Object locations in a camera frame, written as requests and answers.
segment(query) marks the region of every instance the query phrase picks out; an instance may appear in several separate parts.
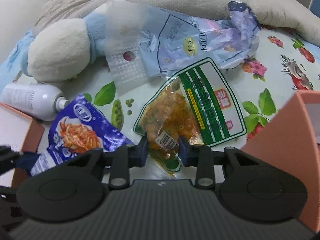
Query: cardboard box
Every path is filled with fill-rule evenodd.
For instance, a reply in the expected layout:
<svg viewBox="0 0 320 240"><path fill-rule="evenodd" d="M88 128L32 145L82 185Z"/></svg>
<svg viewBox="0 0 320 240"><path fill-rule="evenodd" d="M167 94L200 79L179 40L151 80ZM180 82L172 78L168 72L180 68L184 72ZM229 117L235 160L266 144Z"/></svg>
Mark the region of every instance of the cardboard box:
<svg viewBox="0 0 320 240"><path fill-rule="evenodd" d="M36 152L44 127L32 117L0 102L0 145L13 151ZM27 178L22 169L14 169L0 176L0 185L18 187Z"/></svg>

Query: plastic wrapper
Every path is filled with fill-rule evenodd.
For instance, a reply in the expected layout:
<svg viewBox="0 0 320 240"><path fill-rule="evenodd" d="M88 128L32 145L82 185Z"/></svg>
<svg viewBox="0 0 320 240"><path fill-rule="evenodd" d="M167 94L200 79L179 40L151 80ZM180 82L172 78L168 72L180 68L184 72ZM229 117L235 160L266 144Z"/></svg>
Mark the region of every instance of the plastic wrapper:
<svg viewBox="0 0 320 240"><path fill-rule="evenodd" d="M142 109L134 131L146 134L151 154L178 171L178 137L210 147L246 134L242 109L211 58L175 73Z"/></svg>
<svg viewBox="0 0 320 240"><path fill-rule="evenodd" d="M105 53L111 73L128 85L133 77L144 83L146 73L170 76L201 55L221 69L237 67L257 50L259 23L240 0L231 0L228 9L230 20L214 21L123 0L109 2Z"/></svg>
<svg viewBox="0 0 320 240"><path fill-rule="evenodd" d="M133 144L120 133L83 95L77 96L57 114L48 134L49 146L31 170L41 173L78 154L101 147L113 152L124 144Z"/></svg>

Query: white aerosol can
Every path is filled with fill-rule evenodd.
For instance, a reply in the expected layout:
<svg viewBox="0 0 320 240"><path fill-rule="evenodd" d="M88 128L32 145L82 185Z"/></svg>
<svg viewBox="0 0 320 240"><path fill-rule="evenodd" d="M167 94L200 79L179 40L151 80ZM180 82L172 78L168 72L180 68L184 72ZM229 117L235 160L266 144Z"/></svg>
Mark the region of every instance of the white aerosol can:
<svg viewBox="0 0 320 240"><path fill-rule="evenodd" d="M53 85L11 83L4 87L2 95L3 103L44 121L53 121L68 104L61 90Z"/></svg>

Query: printed leaf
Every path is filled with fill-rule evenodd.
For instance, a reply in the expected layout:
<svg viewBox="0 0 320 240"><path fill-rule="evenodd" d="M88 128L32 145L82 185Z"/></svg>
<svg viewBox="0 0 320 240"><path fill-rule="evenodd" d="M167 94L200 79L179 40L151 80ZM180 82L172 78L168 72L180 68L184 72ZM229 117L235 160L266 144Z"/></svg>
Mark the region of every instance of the printed leaf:
<svg viewBox="0 0 320 240"><path fill-rule="evenodd" d="M304 46L304 44L299 40L299 39L296 39L296 42L300 45L300 46Z"/></svg>
<svg viewBox="0 0 320 240"><path fill-rule="evenodd" d="M84 98L87 99L89 103L92 102L92 96L90 94L84 93L83 95L84 95Z"/></svg>
<svg viewBox="0 0 320 240"><path fill-rule="evenodd" d="M267 88L259 96L259 107L261 112L265 115L272 115L276 112L275 103Z"/></svg>
<svg viewBox="0 0 320 240"><path fill-rule="evenodd" d="M111 82L100 89L100 91L94 97L94 105L104 106L112 103L116 95L116 86L114 82Z"/></svg>
<svg viewBox="0 0 320 240"><path fill-rule="evenodd" d="M259 78L260 78L260 80L263 81L263 82L266 81L263 76L260 76L260 75L259 75Z"/></svg>
<svg viewBox="0 0 320 240"><path fill-rule="evenodd" d="M263 127L265 127L267 125L267 123L268 123L268 120L265 117L261 116L261 115L259 115L258 121Z"/></svg>
<svg viewBox="0 0 320 240"><path fill-rule="evenodd" d="M247 127L247 133L253 132L258 124L259 116L257 114L250 114L244 118L245 126Z"/></svg>
<svg viewBox="0 0 320 240"><path fill-rule="evenodd" d="M294 44L293 44L293 47L294 47L295 49L300 49L301 46L300 46L298 43L294 43Z"/></svg>
<svg viewBox="0 0 320 240"><path fill-rule="evenodd" d="M259 111L255 104L250 101L242 102L242 105L246 112L249 114L257 114Z"/></svg>

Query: crumpled plastic bag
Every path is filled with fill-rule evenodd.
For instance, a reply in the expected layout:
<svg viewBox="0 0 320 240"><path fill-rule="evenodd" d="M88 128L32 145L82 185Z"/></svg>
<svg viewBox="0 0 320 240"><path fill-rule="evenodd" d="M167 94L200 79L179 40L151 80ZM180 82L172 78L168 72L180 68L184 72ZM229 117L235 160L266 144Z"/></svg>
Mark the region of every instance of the crumpled plastic bag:
<svg viewBox="0 0 320 240"><path fill-rule="evenodd" d="M131 82L135 75L146 73L146 82L145 76L170 76L199 55L213 58L221 69L237 67L255 54L260 28L251 8L241 0L231 0L228 8L230 20L214 21L146 4L111 1L106 15L106 58L111 73Z"/></svg>

